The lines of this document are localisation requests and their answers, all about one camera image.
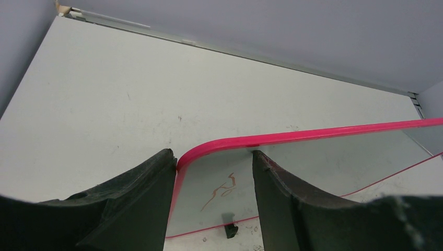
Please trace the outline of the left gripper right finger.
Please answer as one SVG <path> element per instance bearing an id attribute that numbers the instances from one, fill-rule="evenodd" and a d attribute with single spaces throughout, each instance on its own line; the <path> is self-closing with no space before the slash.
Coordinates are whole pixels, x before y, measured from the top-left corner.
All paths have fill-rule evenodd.
<path id="1" fill-rule="evenodd" d="M 442 197 L 335 196 L 253 152 L 265 250 L 442 250 Z"/>

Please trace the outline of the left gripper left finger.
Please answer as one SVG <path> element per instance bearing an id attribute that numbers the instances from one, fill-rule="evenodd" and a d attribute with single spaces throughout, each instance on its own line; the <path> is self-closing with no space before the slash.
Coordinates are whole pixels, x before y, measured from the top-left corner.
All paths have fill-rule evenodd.
<path id="1" fill-rule="evenodd" d="M 1 197 L 1 250 L 163 250 L 176 166 L 163 149 L 65 200 Z"/>

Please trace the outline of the pink framed whiteboard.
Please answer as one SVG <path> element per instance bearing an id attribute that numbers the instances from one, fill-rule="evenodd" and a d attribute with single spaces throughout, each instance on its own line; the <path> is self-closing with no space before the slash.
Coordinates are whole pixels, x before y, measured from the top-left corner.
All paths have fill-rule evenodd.
<path id="1" fill-rule="evenodd" d="M 348 196 L 442 154 L 442 119 L 224 138 L 178 161 L 167 238 L 258 217 L 252 174 L 259 150 L 291 174 Z"/>

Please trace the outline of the aluminium frame rail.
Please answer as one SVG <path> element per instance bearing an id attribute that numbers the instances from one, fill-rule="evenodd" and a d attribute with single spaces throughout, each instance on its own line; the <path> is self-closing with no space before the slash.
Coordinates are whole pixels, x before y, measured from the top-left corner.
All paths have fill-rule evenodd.
<path id="1" fill-rule="evenodd" d="M 419 101 L 417 99 L 418 94 L 414 93 L 414 92 L 406 92 L 406 91 L 399 90 L 396 88 L 385 87 L 385 86 L 382 86 L 379 84 L 370 83 L 368 81 L 357 80 L 357 79 L 351 78 L 351 77 L 340 76 L 337 74 L 328 73 L 328 72 L 321 71 L 321 70 L 315 70 L 315 69 L 312 69 L 312 68 L 309 68 L 306 66 L 302 66 L 300 64 L 288 63 L 288 62 L 272 59 L 272 58 L 269 58 L 266 56 L 254 54 L 254 53 L 243 52 L 243 51 L 232 49 L 232 48 L 220 47 L 218 45 L 213 45 L 213 44 L 206 43 L 206 42 L 186 39 L 181 36 L 171 35 L 168 33 L 153 30 L 148 25 L 143 25 L 140 23 L 127 21 L 127 20 L 123 20 L 123 19 L 118 19 L 118 18 L 114 18 L 114 17 L 82 10 L 82 9 L 75 8 L 75 7 L 63 6 L 63 5 L 59 4 L 59 1 L 55 1 L 55 6 L 57 8 L 57 11 L 58 11 L 60 17 L 65 17 L 65 18 L 69 18 L 69 19 L 73 19 L 73 20 L 87 22 L 90 24 L 109 27 L 112 29 L 123 30 L 126 32 L 132 32 L 132 33 L 136 33 L 136 34 L 140 34 L 140 35 L 144 35 L 144 36 L 149 36 L 149 37 L 153 37 L 153 38 L 157 38 L 157 39 L 163 39 L 163 40 L 167 40 L 167 41 L 171 41 L 171 42 L 185 44 L 185 45 L 199 48 L 199 49 L 210 50 L 210 51 L 214 51 L 214 52 L 218 52 L 218 53 L 236 56 L 239 58 L 244 58 L 247 60 L 257 61 L 257 62 L 269 64 L 269 65 L 275 65 L 278 67 L 291 69 L 294 71 L 304 72 L 304 73 L 311 74 L 311 75 L 334 79 L 334 80 L 341 81 L 341 82 L 346 82 L 346 83 L 350 83 L 350 84 L 354 84 L 354 85 L 365 86 L 365 87 L 369 87 L 369 88 L 373 88 L 373 89 L 382 90 L 385 92 L 408 96 L 410 98 L 412 104 L 414 105 L 420 118 L 421 119 L 425 118 L 425 116 L 423 115 L 422 107 L 419 104 Z"/>

